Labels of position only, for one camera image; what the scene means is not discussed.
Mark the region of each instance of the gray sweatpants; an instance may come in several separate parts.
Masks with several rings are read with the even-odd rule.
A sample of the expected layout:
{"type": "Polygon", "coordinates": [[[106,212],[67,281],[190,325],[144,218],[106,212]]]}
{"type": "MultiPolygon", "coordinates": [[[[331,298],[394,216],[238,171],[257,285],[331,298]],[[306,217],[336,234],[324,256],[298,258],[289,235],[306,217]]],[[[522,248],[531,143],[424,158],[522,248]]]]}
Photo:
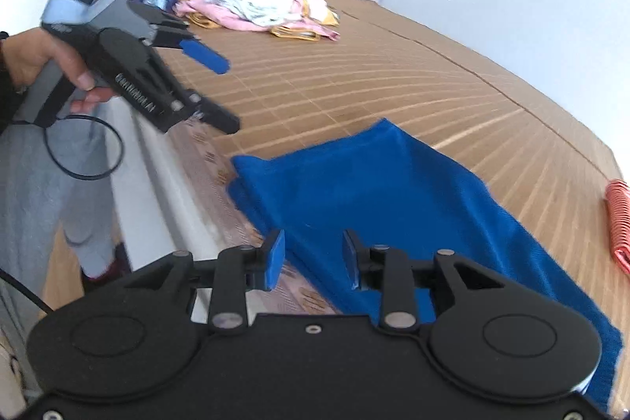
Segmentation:
{"type": "MultiPolygon", "coordinates": [[[[48,141],[59,162],[75,173],[107,169],[100,125],[58,121],[48,129],[48,141]]],[[[0,136],[0,268],[41,295],[61,223],[81,267],[87,275],[98,276],[113,260],[112,222],[109,179],[79,181],[65,175],[46,152],[39,127],[12,126],[0,136]]],[[[24,345],[38,315],[36,306],[0,281],[0,327],[31,389],[37,386],[24,345]]]]}

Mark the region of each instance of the person's hand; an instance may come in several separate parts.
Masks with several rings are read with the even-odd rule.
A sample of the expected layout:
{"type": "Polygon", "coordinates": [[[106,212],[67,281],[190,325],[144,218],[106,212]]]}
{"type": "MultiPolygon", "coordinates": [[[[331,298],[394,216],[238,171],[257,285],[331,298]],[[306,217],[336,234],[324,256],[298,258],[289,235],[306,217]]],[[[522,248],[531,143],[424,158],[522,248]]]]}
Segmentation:
{"type": "Polygon", "coordinates": [[[0,51],[18,88],[30,86],[43,66],[54,59],[70,82],[88,92],[84,100],[72,102],[70,111],[73,113],[89,113],[97,103],[107,102],[113,96],[110,88],[94,87],[94,78],[76,50],[41,28],[10,36],[2,41],[0,51]]]}

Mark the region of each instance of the yellow cloth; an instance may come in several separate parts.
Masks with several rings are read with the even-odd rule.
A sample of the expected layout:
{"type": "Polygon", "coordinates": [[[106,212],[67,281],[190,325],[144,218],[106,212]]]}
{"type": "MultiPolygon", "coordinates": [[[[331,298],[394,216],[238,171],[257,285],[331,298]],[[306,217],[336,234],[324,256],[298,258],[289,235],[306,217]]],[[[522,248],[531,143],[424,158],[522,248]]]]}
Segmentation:
{"type": "Polygon", "coordinates": [[[332,9],[328,9],[328,14],[326,18],[321,21],[322,26],[338,26],[339,25],[339,15],[333,12],[332,9]]]}
{"type": "Polygon", "coordinates": [[[296,40],[318,41],[319,34],[310,29],[286,28],[285,26],[273,26],[269,32],[279,38],[292,38],[296,40]]]}
{"type": "Polygon", "coordinates": [[[190,22],[192,22],[193,24],[201,26],[202,28],[216,29],[221,27],[220,24],[217,24],[214,20],[210,20],[208,17],[202,15],[201,13],[188,13],[186,15],[186,18],[190,20],[190,22]]]}

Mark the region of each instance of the shoe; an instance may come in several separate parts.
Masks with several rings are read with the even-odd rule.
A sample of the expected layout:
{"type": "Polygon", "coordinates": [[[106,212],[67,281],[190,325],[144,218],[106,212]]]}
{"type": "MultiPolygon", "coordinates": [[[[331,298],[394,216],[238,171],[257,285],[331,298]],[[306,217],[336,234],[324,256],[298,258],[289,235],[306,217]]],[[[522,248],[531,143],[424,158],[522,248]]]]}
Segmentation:
{"type": "Polygon", "coordinates": [[[131,267],[129,266],[129,259],[127,258],[127,249],[125,249],[125,244],[121,242],[114,250],[114,261],[103,274],[96,278],[90,278],[83,272],[83,269],[81,270],[83,292],[86,294],[92,292],[127,274],[131,274],[131,267]]]}

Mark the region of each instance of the orange spiral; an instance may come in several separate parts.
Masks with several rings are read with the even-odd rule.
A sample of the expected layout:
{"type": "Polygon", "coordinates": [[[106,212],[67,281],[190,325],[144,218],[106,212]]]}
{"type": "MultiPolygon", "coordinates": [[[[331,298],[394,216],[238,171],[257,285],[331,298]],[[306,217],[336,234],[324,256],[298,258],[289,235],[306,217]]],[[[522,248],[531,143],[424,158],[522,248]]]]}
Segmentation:
{"type": "Polygon", "coordinates": [[[610,252],[621,268],[630,274],[630,187],[612,180],[606,187],[610,226],[610,252]]]}

